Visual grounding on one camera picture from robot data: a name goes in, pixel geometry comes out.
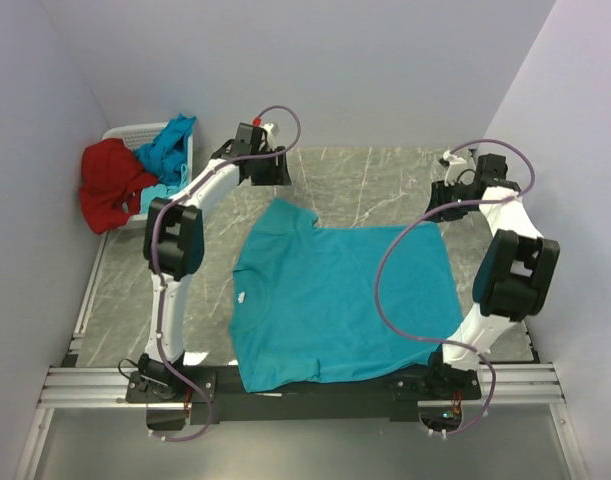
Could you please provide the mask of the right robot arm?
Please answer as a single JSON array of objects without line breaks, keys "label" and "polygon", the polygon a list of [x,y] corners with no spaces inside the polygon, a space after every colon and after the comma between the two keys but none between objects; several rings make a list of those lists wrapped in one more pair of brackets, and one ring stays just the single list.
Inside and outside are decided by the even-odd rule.
[{"label": "right robot arm", "polygon": [[491,232],[491,243],[476,273],[473,304],[446,344],[430,355],[424,387],[437,399],[456,396],[474,385],[485,354],[507,330],[542,309],[560,255],[560,245],[545,238],[530,220],[518,183],[507,179],[506,158],[486,154],[470,168],[447,151],[440,160],[445,178],[431,185],[427,210],[455,206],[431,217],[453,221],[478,210]]}]

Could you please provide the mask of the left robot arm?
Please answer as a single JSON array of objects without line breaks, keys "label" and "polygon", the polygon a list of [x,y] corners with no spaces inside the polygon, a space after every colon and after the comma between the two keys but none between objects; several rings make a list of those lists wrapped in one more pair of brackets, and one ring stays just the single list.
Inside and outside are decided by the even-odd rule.
[{"label": "left robot arm", "polygon": [[204,170],[169,199],[149,206],[143,256],[151,272],[153,302],[149,336],[134,362],[126,400],[134,404],[208,404],[218,368],[188,365],[183,334],[193,275],[205,255],[206,217],[244,181],[288,186],[287,147],[277,145],[278,128],[255,118],[238,126],[234,138],[212,154]]}]

